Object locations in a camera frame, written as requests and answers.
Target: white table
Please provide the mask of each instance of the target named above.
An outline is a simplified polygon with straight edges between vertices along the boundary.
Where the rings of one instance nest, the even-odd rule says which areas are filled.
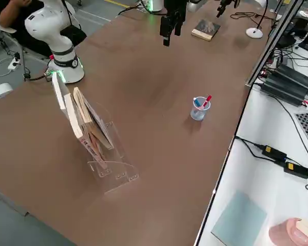
[[[301,48],[294,51],[308,57],[308,52]],[[297,60],[297,63],[308,66],[308,61]],[[308,68],[295,65],[295,69],[308,76]],[[291,114],[308,111],[308,108],[282,103]],[[308,148],[308,140],[297,121],[296,124]],[[259,144],[270,145],[308,167],[308,155],[289,115],[275,99],[260,92],[256,85],[250,93],[237,135]],[[261,156],[260,150],[252,145],[250,147],[256,155]],[[267,212],[255,246],[274,245],[268,236],[271,226],[292,217],[308,220],[306,184],[308,180],[286,174],[283,168],[272,162],[254,158],[244,143],[235,139],[198,245],[223,245],[211,230],[237,190],[246,193]]]

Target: brown table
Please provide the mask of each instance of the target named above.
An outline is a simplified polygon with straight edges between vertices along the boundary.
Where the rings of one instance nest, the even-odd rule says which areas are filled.
[[[192,245],[266,42],[245,35],[253,23],[231,19],[232,6],[216,19],[218,4],[189,13],[169,48],[160,18],[137,11],[78,47],[86,77],[70,88],[110,111],[138,180],[103,196],[52,85],[38,81],[0,100],[0,191],[79,246]],[[221,24],[211,42],[190,35],[204,17]],[[210,112],[195,122],[192,98],[208,93]]]

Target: light blue paper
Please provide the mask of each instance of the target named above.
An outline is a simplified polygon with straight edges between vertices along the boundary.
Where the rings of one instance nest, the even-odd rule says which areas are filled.
[[[246,194],[237,191],[220,215],[212,234],[226,246],[253,246],[266,215]]]

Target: person's arm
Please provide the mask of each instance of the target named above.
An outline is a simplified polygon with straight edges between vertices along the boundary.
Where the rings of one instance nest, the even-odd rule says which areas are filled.
[[[0,25],[4,28],[10,27],[20,14],[21,8],[29,6],[31,2],[32,0],[10,0],[1,11]]]

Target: person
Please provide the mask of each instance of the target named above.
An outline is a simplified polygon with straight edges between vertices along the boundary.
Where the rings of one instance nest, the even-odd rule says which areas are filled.
[[[26,30],[24,21],[33,12],[43,8],[44,3],[39,0],[0,0],[0,25],[4,28],[11,27],[16,30],[13,37],[24,46],[49,57],[52,52],[49,46],[33,38]],[[79,28],[71,25],[61,31],[62,36],[68,37],[73,45],[81,43],[87,35]]]

